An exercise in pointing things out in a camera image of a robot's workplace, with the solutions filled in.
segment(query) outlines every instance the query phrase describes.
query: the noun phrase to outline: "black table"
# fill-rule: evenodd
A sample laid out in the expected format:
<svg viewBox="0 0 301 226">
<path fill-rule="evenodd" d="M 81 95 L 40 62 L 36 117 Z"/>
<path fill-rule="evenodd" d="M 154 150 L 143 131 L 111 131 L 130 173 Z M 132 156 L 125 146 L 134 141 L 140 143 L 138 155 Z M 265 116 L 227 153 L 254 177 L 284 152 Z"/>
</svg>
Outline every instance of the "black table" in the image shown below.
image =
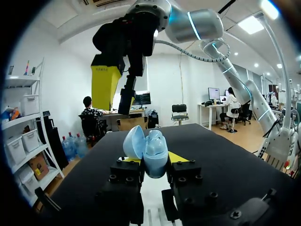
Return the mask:
<svg viewBox="0 0 301 226">
<path fill-rule="evenodd" d="M 223 200 L 238 207 L 253 197 L 263 197 L 270 188 L 281 201 L 294 181 L 254 154 L 198 125 L 160 128 L 169 151 L 201 162 L 203 184 L 210 185 Z M 66 176 L 52 199 L 74 216 L 99 216 L 94 196 L 110 174 L 110 166 L 124 156 L 122 144 L 127 131 L 113 132 L 101 139 Z"/>
</svg>

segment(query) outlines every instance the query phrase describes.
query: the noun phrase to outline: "desk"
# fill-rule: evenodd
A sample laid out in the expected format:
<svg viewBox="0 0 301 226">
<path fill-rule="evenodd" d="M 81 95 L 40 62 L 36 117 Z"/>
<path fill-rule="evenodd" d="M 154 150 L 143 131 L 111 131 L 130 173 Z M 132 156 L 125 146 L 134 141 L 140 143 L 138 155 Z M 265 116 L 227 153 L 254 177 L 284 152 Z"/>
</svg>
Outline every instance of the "desk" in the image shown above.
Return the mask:
<svg viewBox="0 0 301 226">
<path fill-rule="evenodd" d="M 200 162 L 204 180 L 199 192 L 217 192 L 230 209 L 250 198 L 263 197 L 270 188 L 277 190 L 277 202 L 292 192 L 295 181 L 286 174 L 202 126 L 188 124 L 158 130 L 165 136 L 170 151 Z M 102 219 L 95 194 L 108 180 L 110 166 L 124 156 L 122 145 L 127 134 L 128 131 L 120 131 L 104 136 L 56 189 L 51 199 L 61 208 L 71 208 L 64 212 L 66 219 L 82 222 L 84 218 L 91 223 Z M 41 214 L 47 216 L 46 208 Z"/>
<path fill-rule="evenodd" d="M 142 117 L 145 116 L 145 109 L 131 109 L 129 114 L 141 114 Z M 103 114 L 103 117 L 110 117 L 110 116 L 118 116 L 118 115 L 123 115 L 123 114 L 118 114 L 118 111 L 114 111 L 108 114 Z"/>
<path fill-rule="evenodd" d="M 211 130 L 212 126 L 212 109 L 218 108 L 218 107 L 225 107 L 226 105 L 209 105 L 205 107 L 205 105 L 198 103 L 198 111 L 199 111 L 199 124 L 202 126 L 202 108 L 209 108 L 209 130 Z"/>
<path fill-rule="evenodd" d="M 143 108 L 143 109 L 131 109 L 130 112 L 129 112 L 129 114 L 141 114 L 142 117 L 144 117 L 145 116 L 145 108 Z M 116 126 L 114 125 L 114 128 L 113 128 L 112 121 L 113 120 L 116 121 L 117 119 L 125 119 L 126 115 L 118 114 L 118 111 L 114 111 L 114 112 L 111 112 L 111 113 L 108 113 L 108 114 L 103 114 L 102 118 L 100 118 L 100 119 L 105 119 L 105 117 L 108 117 L 109 120 L 110 120 L 111 130 L 112 131 L 118 131 L 117 124 L 116 124 Z"/>
</svg>

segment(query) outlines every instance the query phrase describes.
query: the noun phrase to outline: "water bottle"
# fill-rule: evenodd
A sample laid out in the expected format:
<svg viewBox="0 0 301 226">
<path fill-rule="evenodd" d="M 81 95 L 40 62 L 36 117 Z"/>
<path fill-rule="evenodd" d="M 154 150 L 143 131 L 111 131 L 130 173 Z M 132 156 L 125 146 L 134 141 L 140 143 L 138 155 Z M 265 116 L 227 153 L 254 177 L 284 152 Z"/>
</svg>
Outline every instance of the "water bottle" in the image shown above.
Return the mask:
<svg viewBox="0 0 301 226">
<path fill-rule="evenodd" d="M 86 139 L 80 137 L 79 133 L 77 134 L 77 138 L 75 139 L 75 145 L 77 148 L 77 154 L 80 158 L 83 158 L 88 153 L 88 146 L 86 143 Z"/>
<path fill-rule="evenodd" d="M 75 145 L 76 138 L 71 135 L 71 132 L 69 132 L 69 137 L 67 138 L 67 140 L 71 143 L 71 145 L 73 145 L 74 152 L 75 154 L 77 154 L 77 148 Z"/>
<path fill-rule="evenodd" d="M 63 136 L 62 147 L 65 152 L 68 161 L 72 161 L 75 158 L 75 152 L 72 143 L 66 140 L 65 136 Z"/>
</svg>

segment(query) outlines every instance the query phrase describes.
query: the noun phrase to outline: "woman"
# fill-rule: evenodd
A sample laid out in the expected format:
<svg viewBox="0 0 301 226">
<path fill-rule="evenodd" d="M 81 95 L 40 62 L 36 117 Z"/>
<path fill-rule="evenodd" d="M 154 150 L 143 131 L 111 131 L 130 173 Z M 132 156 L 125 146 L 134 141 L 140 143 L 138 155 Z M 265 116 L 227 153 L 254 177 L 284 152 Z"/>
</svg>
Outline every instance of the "woman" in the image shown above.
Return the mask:
<svg viewBox="0 0 301 226">
<path fill-rule="evenodd" d="M 227 100 L 224 102 L 224 105 L 228 106 L 228 111 L 227 113 L 220 114 L 220 118 L 222 121 L 222 126 L 220 127 L 221 129 L 227 129 L 227 123 L 225 117 L 229 117 L 229 121 L 232 121 L 233 118 L 238 117 L 238 113 L 232 113 L 231 110 L 234 108 L 240 108 L 240 103 L 237 101 L 232 87 L 230 87 L 228 91 L 229 91 L 229 96 L 227 96 Z"/>
</svg>

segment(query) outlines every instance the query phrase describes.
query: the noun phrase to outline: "black bag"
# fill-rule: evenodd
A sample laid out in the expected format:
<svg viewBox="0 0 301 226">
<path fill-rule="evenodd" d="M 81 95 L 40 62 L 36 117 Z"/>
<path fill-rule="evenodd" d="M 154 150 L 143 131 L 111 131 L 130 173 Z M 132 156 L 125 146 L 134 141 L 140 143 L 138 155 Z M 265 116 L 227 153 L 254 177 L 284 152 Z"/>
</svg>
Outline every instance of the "black bag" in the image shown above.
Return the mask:
<svg viewBox="0 0 301 226">
<path fill-rule="evenodd" d="M 153 129 L 156 127 L 156 124 L 159 124 L 159 117 L 156 111 L 152 111 L 149 115 L 149 122 L 147 124 L 147 128 Z"/>
</svg>

